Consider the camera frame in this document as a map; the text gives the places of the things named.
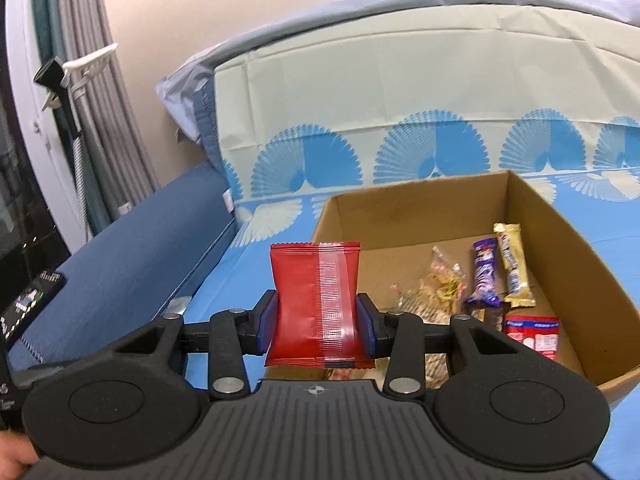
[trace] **bed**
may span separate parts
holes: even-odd
[[[310,240],[331,194],[498,170],[640,303],[639,26],[640,0],[351,0],[194,56],[158,93],[225,173],[239,231],[186,321],[255,304],[270,244]],[[246,365],[255,385],[264,359]],[[596,460],[615,479],[640,475],[639,421],[636,388]]]

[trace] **finger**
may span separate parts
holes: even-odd
[[[25,434],[13,431],[3,431],[2,433],[0,444],[6,450],[7,458],[13,458],[16,462],[26,465],[35,464],[38,461],[38,455]]]
[[[15,480],[25,472],[26,466],[13,460],[0,460],[0,480]]]

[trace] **textured rubber grip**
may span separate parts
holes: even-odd
[[[263,381],[216,402],[165,455],[109,471],[40,460],[26,480],[603,480],[589,463],[551,472],[498,469],[463,454],[418,402],[383,397],[372,381]]]

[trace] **curtain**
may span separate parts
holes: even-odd
[[[31,0],[31,6],[33,7],[36,39],[41,62],[46,62],[51,57],[58,57],[60,60],[66,61],[67,57],[60,31],[58,0]],[[71,134],[69,133],[66,117],[61,110],[53,110],[53,114],[65,149],[66,161],[72,170],[74,163]],[[118,204],[113,199],[111,204],[106,200],[109,197],[109,190],[98,182],[98,177],[94,171],[94,161],[95,157],[84,149],[82,165],[84,168],[87,216],[92,233],[98,234],[118,217]]]
[[[58,0],[58,4],[69,59],[113,43],[104,0]],[[126,202],[137,204],[153,193],[159,187],[158,181],[142,145],[117,56],[86,86],[86,94],[76,105],[82,124],[95,133],[87,137],[104,154],[105,171],[122,196],[120,206]]]

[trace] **brown cardboard box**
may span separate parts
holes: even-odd
[[[438,244],[472,276],[471,244],[494,222],[519,223],[538,306],[523,314],[561,319],[557,361],[597,384],[609,402],[640,382],[640,316],[590,245],[511,172],[439,178],[348,192],[327,200],[313,241],[360,241],[358,291],[380,310],[429,269]],[[504,284],[504,275],[498,274]],[[269,377],[314,372],[271,370]]]

